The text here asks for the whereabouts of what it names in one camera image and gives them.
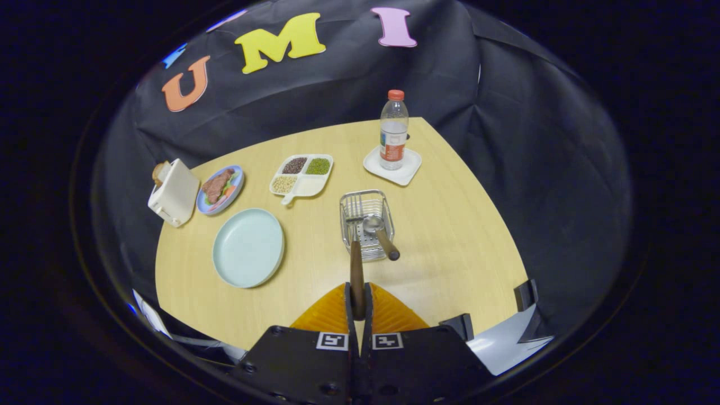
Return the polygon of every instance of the bottle label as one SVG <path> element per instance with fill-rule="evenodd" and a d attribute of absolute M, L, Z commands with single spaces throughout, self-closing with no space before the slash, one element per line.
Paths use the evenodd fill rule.
<path fill-rule="evenodd" d="M 380 156 L 386 161 L 399 161 L 405 153 L 407 134 L 386 134 L 380 131 Z"/>

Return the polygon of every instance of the metal utensil holder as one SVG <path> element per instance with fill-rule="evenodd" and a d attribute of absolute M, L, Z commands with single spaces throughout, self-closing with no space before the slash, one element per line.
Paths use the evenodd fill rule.
<path fill-rule="evenodd" d="M 395 227 L 392 224 L 390 207 L 385 194 L 380 190 L 365 190 L 349 192 L 340 199 L 340 229 L 343 242 L 350 252 L 350 243 L 353 241 L 353 232 L 360 242 L 362 261 L 384 259 L 385 251 L 377 240 L 377 236 L 363 231 L 362 220 L 368 215 L 378 215 L 385 222 L 387 238 L 392 241 L 395 236 Z"/>

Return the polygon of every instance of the white square plate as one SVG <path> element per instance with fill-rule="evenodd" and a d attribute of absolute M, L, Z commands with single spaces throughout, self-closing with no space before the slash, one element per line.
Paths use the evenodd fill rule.
<path fill-rule="evenodd" d="M 380 159 L 380 145 L 378 145 L 365 156 L 362 164 L 368 172 L 401 186 L 410 184 L 410 180 L 413 179 L 415 173 L 418 172 L 420 165 L 423 163 L 423 158 L 420 157 L 420 154 L 408 148 L 405 148 L 402 167 L 398 170 L 383 169 L 382 166 L 380 166 Z"/>

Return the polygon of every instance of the spoon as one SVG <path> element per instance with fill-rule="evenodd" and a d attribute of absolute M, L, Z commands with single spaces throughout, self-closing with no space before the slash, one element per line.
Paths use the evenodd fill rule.
<path fill-rule="evenodd" d="M 362 228 L 363 231 L 370 233 L 371 235 L 374 234 L 375 236 L 377 236 L 377 240 L 380 242 L 382 250 L 385 251 L 387 257 L 390 260 L 395 261 L 400 258 L 400 252 L 387 237 L 387 232 L 385 231 L 385 222 L 382 220 L 382 218 L 374 214 L 368 215 L 362 221 Z"/>

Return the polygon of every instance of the orange bottle cap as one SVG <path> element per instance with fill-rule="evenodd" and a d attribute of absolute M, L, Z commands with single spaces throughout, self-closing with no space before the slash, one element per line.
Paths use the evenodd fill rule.
<path fill-rule="evenodd" d="M 387 93 L 387 98 L 395 101 L 403 101 L 405 99 L 405 92 L 403 90 L 390 90 Z"/>

